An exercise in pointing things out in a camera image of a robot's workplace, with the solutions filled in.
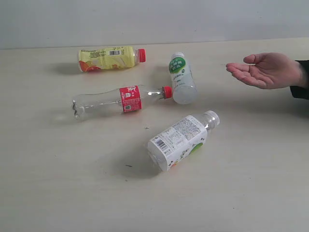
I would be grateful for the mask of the open person hand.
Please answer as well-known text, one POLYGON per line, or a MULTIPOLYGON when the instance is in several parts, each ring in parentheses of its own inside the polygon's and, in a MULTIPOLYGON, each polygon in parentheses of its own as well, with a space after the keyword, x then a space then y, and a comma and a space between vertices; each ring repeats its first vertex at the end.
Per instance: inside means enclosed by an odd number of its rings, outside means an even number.
POLYGON ((242 83, 260 89, 296 86, 300 78, 299 63, 280 53, 252 54, 243 64, 228 63, 226 70, 242 83))

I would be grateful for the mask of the dark sleeved forearm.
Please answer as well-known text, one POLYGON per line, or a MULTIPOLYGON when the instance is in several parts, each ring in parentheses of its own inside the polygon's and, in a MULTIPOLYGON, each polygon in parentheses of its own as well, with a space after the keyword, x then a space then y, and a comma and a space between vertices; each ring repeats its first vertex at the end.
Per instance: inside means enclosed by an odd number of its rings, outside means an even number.
POLYGON ((291 86, 290 91, 296 99, 309 99, 309 61, 298 60, 300 78, 296 86, 291 86))

